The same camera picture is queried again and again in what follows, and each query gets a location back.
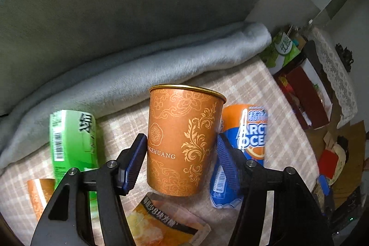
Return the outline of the grey sofa back cushion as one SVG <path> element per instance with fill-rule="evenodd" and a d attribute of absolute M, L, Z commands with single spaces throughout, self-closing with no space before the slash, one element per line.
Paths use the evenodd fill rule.
<path fill-rule="evenodd" d="M 1 0 L 1 113 L 101 56 L 242 21 L 259 0 Z"/>

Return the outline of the grey rolled blanket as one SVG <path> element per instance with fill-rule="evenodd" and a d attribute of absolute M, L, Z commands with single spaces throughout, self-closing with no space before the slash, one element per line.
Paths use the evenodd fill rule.
<path fill-rule="evenodd" d="M 270 42 L 265 25 L 236 22 L 80 65 L 38 88 L 1 122 L 1 167 L 48 142 L 53 112 L 78 110 L 104 117 L 145 100 L 153 85 L 180 84 L 204 72 L 229 69 L 259 54 Z"/>

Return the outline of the green tissue pack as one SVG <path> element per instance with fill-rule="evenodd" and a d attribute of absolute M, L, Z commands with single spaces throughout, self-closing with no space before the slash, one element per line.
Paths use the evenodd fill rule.
<path fill-rule="evenodd" d="M 259 54 L 259 57 L 270 73 L 275 74 L 299 53 L 300 50 L 288 35 L 285 32 L 279 32 L 272 39 L 271 44 Z"/>

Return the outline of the red gift box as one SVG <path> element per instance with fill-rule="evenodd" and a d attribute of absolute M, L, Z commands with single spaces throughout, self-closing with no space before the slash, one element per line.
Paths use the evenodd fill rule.
<path fill-rule="evenodd" d="M 297 65 L 289 63 L 273 77 L 304 130 L 329 124 L 333 104 L 308 59 Z"/>

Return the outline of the blue orange soda bottle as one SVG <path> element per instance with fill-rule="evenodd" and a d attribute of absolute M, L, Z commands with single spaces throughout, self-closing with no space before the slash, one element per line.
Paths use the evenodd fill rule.
<path fill-rule="evenodd" d="M 247 159 L 264 164 L 268 112 L 262 106 L 235 104 L 223 109 L 221 132 L 232 147 L 240 149 Z M 214 208 L 237 208 L 242 197 L 228 184 L 220 162 L 214 165 L 209 183 L 209 198 Z"/>

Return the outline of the green drink bottle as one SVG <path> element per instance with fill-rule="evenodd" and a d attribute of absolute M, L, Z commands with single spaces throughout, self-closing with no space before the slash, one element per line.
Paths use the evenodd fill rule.
<path fill-rule="evenodd" d="M 59 110 L 49 116 L 49 145 L 58 185 L 68 170 L 99 167 L 96 147 L 96 121 L 89 112 Z"/>

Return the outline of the white lace cloth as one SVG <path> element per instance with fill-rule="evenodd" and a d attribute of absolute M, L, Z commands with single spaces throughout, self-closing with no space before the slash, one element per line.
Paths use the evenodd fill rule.
<path fill-rule="evenodd" d="M 313 26 L 309 32 L 309 39 L 315 42 L 318 59 L 341 107 L 340 121 L 336 126 L 339 129 L 349 123 L 358 112 L 353 82 L 327 32 Z"/>

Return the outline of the orange floral paper cup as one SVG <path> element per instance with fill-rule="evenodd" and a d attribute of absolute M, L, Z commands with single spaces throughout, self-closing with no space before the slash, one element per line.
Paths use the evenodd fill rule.
<path fill-rule="evenodd" d="M 198 193 L 209 169 L 226 97 L 158 84 L 149 90 L 147 183 L 168 196 Z"/>

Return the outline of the orange snack bag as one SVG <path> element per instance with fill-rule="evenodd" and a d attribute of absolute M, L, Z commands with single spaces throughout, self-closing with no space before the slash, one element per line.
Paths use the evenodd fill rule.
<path fill-rule="evenodd" d="M 211 227 L 182 206 L 148 192 L 127 216 L 136 245 L 201 245 Z"/>

